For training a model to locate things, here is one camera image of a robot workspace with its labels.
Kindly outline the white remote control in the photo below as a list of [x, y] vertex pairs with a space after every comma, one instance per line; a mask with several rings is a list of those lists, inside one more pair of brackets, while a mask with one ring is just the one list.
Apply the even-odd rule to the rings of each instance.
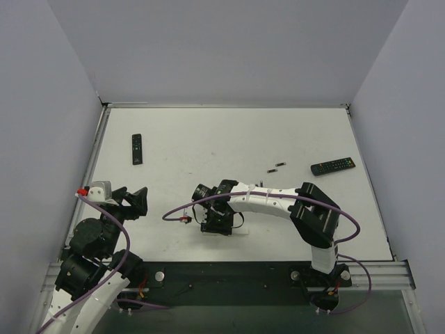
[[203, 232], [202, 234], [206, 237], [245, 237], [248, 236], [249, 233], [249, 230], [232, 230], [232, 233], [228, 235], [212, 232]]

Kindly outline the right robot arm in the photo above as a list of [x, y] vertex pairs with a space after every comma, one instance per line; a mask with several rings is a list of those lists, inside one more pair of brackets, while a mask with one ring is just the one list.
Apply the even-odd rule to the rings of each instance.
[[311, 246], [311, 267], [324, 274], [333, 272], [337, 263], [334, 234], [339, 213], [295, 196], [308, 197], [332, 207], [337, 205], [314, 184], [305, 182], [299, 189], [267, 189], [255, 184], [223, 180], [209, 188], [198, 184], [192, 195], [205, 210], [201, 231], [231, 235], [234, 215], [246, 212], [284, 218], [293, 223], [303, 241]]

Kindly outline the slim black remote control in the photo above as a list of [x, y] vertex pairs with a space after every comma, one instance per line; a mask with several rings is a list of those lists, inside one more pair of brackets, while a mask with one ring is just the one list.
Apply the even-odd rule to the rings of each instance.
[[134, 166], [141, 165], [143, 163], [142, 135], [141, 134], [133, 134], [132, 135], [131, 149], [132, 149], [132, 164]]

